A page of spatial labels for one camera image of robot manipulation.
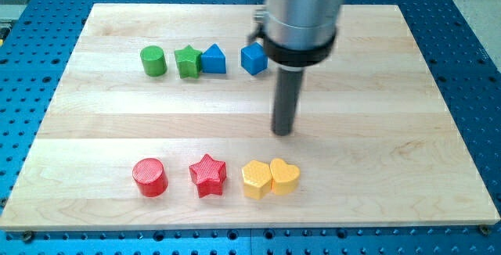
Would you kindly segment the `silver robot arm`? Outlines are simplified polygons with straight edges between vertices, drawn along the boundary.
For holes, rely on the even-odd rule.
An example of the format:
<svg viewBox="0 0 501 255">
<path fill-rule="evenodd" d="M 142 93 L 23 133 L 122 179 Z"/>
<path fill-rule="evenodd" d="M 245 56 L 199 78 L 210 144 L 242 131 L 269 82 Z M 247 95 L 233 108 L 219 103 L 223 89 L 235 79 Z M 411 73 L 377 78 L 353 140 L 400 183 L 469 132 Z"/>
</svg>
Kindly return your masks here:
<svg viewBox="0 0 501 255">
<path fill-rule="evenodd" d="M 279 67 L 298 72 L 322 62 L 337 34 L 344 0 L 265 0 L 254 13 L 257 27 L 247 37 L 260 38 L 265 54 Z"/>
</svg>

